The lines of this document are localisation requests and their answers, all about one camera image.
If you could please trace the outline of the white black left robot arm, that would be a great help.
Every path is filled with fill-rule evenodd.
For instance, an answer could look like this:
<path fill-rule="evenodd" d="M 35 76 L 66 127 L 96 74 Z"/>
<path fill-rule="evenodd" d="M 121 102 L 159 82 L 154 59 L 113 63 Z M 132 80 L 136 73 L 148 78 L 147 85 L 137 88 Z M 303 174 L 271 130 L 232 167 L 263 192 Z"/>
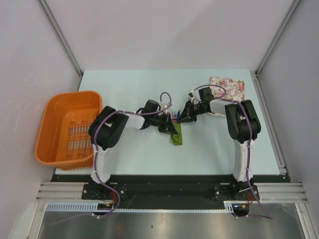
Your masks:
<path fill-rule="evenodd" d="M 105 184 L 111 176 L 107 166 L 111 160 L 109 151 L 118 143 L 124 129 L 144 130 L 154 126 L 160 133 L 178 134 L 170 113 L 167 112 L 169 107 L 171 102 L 159 103 L 154 100 L 148 100 L 145 106 L 136 112 L 117 111 L 110 106 L 104 107 L 88 129 L 94 148 L 91 178 L 96 182 L 92 191 L 95 196 L 99 199 L 109 196 L 110 186 Z"/>

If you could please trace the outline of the iridescent fork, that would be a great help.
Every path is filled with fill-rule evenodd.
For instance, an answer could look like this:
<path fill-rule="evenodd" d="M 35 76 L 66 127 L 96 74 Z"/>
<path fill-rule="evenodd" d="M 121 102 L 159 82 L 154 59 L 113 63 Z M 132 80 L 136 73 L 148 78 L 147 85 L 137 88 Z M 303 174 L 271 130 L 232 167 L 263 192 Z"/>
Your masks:
<path fill-rule="evenodd" d="M 176 120 L 177 120 L 177 111 L 173 111 L 171 113 L 171 119 L 172 119 L 173 122 L 176 122 Z"/>

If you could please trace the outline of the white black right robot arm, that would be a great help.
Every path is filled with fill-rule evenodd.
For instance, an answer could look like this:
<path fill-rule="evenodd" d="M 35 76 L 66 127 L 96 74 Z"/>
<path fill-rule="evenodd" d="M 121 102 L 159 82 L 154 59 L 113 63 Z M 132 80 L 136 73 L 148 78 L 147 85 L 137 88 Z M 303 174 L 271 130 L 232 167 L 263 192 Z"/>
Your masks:
<path fill-rule="evenodd" d="M 211 87 L 221 88 L 224 93 L 215 97 Z M 235 144 L 235 164 L 230 181 L 230 195 L 243 199 L 253 191 L 253 173 L 251 170 L 252 148 L 261 132 L 261 124 L 251 100 L 235 101 L 225 99 L 226 89 L 222 86 L 208 84 L 195 88 L 200 101 L 194 103 L 194 91 L 189 93 L 185 107 L 177 117 L 177 123 L 197 121 L 197 116 L 205 113 L 226 116 L 227 128 Z"/>

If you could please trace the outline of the green paper napkin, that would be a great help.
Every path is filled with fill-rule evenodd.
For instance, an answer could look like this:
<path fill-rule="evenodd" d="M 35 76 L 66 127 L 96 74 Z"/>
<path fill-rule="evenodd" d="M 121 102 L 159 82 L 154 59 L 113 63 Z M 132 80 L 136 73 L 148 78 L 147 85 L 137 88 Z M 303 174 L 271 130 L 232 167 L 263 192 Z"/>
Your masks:
<path fill-rule="evenodd" d="M 174 122 L 173 125 L 177 131 L 177 134 L 172 134 L 170 136 L 171 142 L 174 146 L 181 146 L 183 144 L 181 124 Z"/>

